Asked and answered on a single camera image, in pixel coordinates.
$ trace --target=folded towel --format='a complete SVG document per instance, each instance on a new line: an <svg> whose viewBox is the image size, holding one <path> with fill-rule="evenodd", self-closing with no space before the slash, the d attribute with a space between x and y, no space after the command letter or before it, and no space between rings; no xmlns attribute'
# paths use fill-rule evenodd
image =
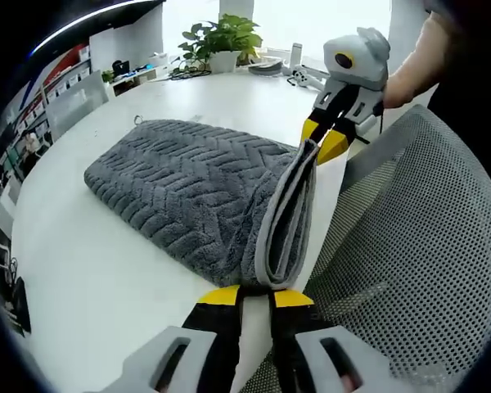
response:
<svg viewBox="0 0 491 393"><path fill-rule="evenodd" d="M115 213L219 286L282 289L307 247L316 143L178 120L138 125L84 174Z"/></svg>

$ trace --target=window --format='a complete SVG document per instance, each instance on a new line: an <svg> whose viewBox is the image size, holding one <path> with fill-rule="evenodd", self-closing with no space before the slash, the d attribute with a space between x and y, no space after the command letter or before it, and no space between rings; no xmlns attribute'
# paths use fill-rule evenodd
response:
<svg viewBox="0 0 491 393"><path fill-rule="evenodd" d="M188 31L195 23L203 20L218 20L219 0L170 0L163 3L162 32L164 52L170 56L183 52L178 45L186 39L183 31Z"/></svg>
<svg viewBox="0 0 491 393"><path fill-rule="evenodd" d="M357 27L388 37L390 20L390 0L255 0L253 14L264 47L290 51L301 43L303 55L320 61L327 40L356 34Z"/></svg>

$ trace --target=desk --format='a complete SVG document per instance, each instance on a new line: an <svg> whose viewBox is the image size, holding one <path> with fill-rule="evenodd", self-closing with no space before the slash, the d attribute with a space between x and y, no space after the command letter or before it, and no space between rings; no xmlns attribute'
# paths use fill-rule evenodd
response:
<svg viewBox="0 0 491 393"><path fill-rule="evenodd" d="M42 156L16 205L12 255L26 282L33 334L28 346L56 391L100 390L122 362L169 325L181 326L214 286L172 260L104 206L83 172L144 120L194 120L297 146L316 92L286 78L222 74L149 82L81 119ZM320 252L346 155L318 168L311 238L295 287ZM268 302L245 303L234 391L270 348Z"/></svg>
<svg viewBox="0 0 491 393"><path fill-rule="evenodd" d="M150 69L145 69L138 71L135 75L130 75L123 77L122 79L117 80L116 82L111 82L109 87L113 90L113 95L116 96L115 94L115 87L118 86L119 84L124 84L126 82L134 82L137 86L141 84L141 78L146 77L147 79L156 79L156 76L158 75L157 72L160 70L167 72L167 68L158 67L156 68L150 68Z"/></svg>

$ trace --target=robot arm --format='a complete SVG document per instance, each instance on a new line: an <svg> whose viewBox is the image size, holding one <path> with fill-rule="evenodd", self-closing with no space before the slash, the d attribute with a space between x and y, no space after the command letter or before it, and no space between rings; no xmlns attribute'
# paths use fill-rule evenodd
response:
<svg viewBox="0 0 491 393"><path fill-rule="evenodd" d="M325 136L318 154L319 165L346 151L384 110L390 45L376 29L358 28L357 32L324 44L330 77L302 131L302 140L320 142Z"/></svg>

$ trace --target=white device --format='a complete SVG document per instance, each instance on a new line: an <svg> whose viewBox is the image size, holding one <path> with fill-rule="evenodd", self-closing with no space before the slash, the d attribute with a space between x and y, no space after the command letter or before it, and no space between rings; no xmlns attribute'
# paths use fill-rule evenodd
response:
<svg viewBox="0 0 491 393"><path fill-rule="evenodd" d="M312 67L307 67L303 64L296 65L294 71L306 72L308 75L314 76L318 80L328 79L330 77L329 73L326 71L320 71Z"/></svg>
<svg viewBox="0 0 491 393"><path fill-rule="evenodd" d="M324 85L314 76L309 75L305 70L295 71L293 78L295 79L296 84L298 84L301 88L313 86L319 91L324 89Z"/></svg>
<svg viewBox="0 0 491 393"><path fill-rule="evenodd" d="M293 43L293 47L291 48L291 56L289 58L289 68L293 70L301 62L302 62L302 44Z"/></svg>

